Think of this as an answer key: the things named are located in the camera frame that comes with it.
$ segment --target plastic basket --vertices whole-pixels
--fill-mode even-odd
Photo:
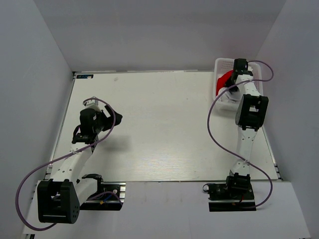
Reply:
[[[248,65],[253,69],[254,79],[262,79],[260,66],[254,62],[250,62]],[[217,80],[228,71],[233,70],[233,67],[234,67],[234,59],[230,59],[230,58],[216,59],[214,79],[213,79],[213,99],[214,100],[216,99]],[[259,93],[261,95],[264,95],[262,82],[258,81],[254,83]],[[215,106],[219,110],[237,111],[239,103],[235,104],[235,103],[226,103],[226,102],[217,101]]]

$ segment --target red cloth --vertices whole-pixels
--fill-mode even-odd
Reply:
[[[220,77],[217,80],[217,84],[216,84],[216,96],[218,95],[218,92],[221,88],[225,87],[225,83],[226,81],[231,77],[231,74],[233,73],[233,70],[225,73],[222,77]]]

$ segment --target blue wire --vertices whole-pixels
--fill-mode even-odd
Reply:
[[[105,203],[110,197],[112,197],[112,194],[109,195],[106,199],[104,199],[103,202]]]

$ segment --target white plastic bin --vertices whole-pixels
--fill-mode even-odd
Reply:
[[[250,62],[248,64],[253,69],[254,79],[262,79],[261,78],[261,69],[260,66],[255,62]],[[215,70],[214,70],[214,79],[213,79],[213,99],[216,99],[216,85],[217,80],[222,77],[228,71],[233,70],[234,67],[234,59],[230,58],[218,58],[215,61]],[[262,82],[254,82],[257,90],[261,95],[264,95],[263,92],[263,83]],[[228,111],[237,111],[239,103],[226,103],[217,101],[215,104],[216,108],[219,110],[228,110]]]

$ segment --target wall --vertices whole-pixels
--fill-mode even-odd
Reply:
[[[319,238],[319,2],[287,1],[257,59],[273,66],[264,85],[275,159],[291,181],[312,238]]]
[[[31,169],[47,162],[72,73],[32,0],[2,1],[0,7],[0,238],[20,238],[15,192]],[[43,172],[22,189],[24,215]]]
[[[72,71],[254,59],[285,0],[35,0]]]

